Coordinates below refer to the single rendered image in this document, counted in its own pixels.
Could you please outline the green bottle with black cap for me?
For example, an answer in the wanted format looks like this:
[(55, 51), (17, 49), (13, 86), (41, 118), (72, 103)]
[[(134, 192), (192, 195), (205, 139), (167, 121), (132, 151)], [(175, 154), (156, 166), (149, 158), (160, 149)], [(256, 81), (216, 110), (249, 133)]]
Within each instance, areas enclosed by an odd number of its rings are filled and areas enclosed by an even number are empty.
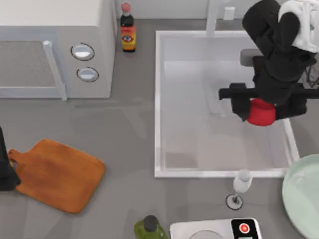
[(164, 228), (154, 215), (147, 215), (133, 227), (136, 239), (169, 239)]

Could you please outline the white kitchen scale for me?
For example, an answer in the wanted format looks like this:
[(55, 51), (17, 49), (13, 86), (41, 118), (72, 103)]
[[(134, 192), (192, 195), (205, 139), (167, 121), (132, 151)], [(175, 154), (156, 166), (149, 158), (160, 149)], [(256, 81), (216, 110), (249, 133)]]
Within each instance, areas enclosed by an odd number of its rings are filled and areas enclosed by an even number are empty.
[(255, 218), (231, 218), (173, 223), (171, 239), (263, 239)]

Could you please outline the pale microwave oven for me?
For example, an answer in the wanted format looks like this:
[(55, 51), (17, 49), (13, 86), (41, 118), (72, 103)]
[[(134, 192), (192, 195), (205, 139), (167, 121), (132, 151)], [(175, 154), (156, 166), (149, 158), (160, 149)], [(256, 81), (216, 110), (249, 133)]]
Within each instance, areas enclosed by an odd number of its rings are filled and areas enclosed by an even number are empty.
[[(51, 41), (67, 99), (110, 96), (116, 36), (114, 0), (0, 0), (0, 42)], [(91, 60), (72, 56), (71, 47), (80, 43), (94, 49)], [(99, 78), (80, 80), (76, 72), (85, 67)]]

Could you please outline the tall white tap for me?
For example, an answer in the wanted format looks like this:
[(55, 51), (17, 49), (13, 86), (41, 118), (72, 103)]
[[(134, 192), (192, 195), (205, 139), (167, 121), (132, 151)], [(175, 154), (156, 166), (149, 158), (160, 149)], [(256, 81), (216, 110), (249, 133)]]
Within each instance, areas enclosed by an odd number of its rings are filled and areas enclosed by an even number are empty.
[(218, 18), (220, 0), (209, 0), (206, 21), (206, 35), (212, 37), (215, 33), (216, 21)]

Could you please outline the large microwave knob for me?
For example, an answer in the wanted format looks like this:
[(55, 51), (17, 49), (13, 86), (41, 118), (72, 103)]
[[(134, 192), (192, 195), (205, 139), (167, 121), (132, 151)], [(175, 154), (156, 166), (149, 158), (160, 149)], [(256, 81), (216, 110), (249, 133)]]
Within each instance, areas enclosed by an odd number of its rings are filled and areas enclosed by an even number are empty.
[(70, 51), (72, 56), (80, 61), (89, 61), (95, 56), (94, 49), (85, 43), (72, 46)]

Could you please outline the white goblet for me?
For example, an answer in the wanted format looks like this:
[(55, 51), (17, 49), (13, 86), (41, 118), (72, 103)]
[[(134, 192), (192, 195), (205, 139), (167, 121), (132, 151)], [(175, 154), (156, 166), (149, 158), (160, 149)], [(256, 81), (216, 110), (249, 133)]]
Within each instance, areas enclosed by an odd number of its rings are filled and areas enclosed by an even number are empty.
[(252, 183), (252, 175), (249, 170), (242, 169), (238, 171), (233, 180), (234, 193), (229, 194), (226, 199), (226, 205), (232, 210), (239, 210), (242, 208), (244, 201), (241, 194), (248, 191)]

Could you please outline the dark bottle with red cap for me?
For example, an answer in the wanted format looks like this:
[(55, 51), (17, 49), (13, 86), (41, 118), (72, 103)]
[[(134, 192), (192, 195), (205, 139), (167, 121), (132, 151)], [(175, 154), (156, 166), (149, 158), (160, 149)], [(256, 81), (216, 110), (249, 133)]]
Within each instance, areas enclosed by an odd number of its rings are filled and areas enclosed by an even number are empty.
[(121, 4), (122, 15), (120, 17), (121, 44), (124, 52), (136, 50), (136, 28), (134, 18), (131, 15), (131, 6), (128, 3)]

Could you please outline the microwave door with grey window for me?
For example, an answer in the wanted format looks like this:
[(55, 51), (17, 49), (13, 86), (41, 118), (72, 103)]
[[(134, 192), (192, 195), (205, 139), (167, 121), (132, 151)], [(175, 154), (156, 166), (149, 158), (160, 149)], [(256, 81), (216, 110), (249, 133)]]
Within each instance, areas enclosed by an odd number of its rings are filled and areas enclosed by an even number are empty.
[(42, 43), (0, 42), (0, 98), (61, 98)]

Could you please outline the pale green bowl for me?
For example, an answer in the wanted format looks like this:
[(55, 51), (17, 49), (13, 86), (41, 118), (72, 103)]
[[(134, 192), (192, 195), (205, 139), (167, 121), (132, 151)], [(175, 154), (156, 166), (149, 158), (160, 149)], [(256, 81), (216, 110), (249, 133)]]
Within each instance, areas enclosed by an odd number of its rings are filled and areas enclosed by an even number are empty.
[(282, 200), (296, 230), (306, 239), (319, 239), (319, 154), (302, 157), (289, 167)]

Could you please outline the white sink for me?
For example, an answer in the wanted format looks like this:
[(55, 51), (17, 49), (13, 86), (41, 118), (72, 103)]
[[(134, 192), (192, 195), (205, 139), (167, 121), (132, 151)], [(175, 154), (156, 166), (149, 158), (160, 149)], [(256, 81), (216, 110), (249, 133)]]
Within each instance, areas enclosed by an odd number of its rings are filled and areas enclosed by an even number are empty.
[(299, 160), (291, 123), (242, 122), (218, 90), (252, 87), (241, 55), (257, 54), (244, 31), (157, 31), (155, 51), (156, 178), (227, 178), (241, 169), (281, 178)]

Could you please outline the white wall socket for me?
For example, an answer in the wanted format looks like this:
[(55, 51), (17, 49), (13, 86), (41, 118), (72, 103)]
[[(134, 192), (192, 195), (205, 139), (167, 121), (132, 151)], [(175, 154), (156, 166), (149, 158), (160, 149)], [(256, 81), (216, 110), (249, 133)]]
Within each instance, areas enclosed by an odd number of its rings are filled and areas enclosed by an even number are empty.
[(223, 20), (233, 20), (235, 16), (236, 8), (233, 6), (228, 6), (224, 8)]

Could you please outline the small microwave knob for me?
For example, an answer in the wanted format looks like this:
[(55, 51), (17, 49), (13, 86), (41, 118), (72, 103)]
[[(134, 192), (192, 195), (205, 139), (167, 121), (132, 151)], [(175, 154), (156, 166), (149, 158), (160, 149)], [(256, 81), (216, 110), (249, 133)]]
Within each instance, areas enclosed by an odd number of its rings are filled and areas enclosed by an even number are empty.
[(92, 67), (80, 68), (76, 72), (77, 77), (84, 82), (94, 82), (99, 78), (99, 73)]

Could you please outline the wooden cutting board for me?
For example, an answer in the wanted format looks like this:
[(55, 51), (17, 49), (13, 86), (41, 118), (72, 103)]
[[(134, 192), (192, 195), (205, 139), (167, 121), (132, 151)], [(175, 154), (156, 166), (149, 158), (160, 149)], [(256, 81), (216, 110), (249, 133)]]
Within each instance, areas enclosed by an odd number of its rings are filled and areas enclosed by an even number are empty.
[(106, 172), (99, 159), (48, 139), (8, 158), (17, 164), (18, 192), (69, 214), (83, 211)]

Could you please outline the red cup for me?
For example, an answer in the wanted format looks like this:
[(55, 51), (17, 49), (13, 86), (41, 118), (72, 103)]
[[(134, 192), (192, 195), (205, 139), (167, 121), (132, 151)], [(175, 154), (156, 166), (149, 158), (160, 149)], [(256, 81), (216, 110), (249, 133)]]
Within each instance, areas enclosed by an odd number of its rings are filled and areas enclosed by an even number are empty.
[(250, 112), (247, 122), (254, 126), (267, 127), (272, 125), (276, 119), (276, 107), (261, 98), (250, 101)]

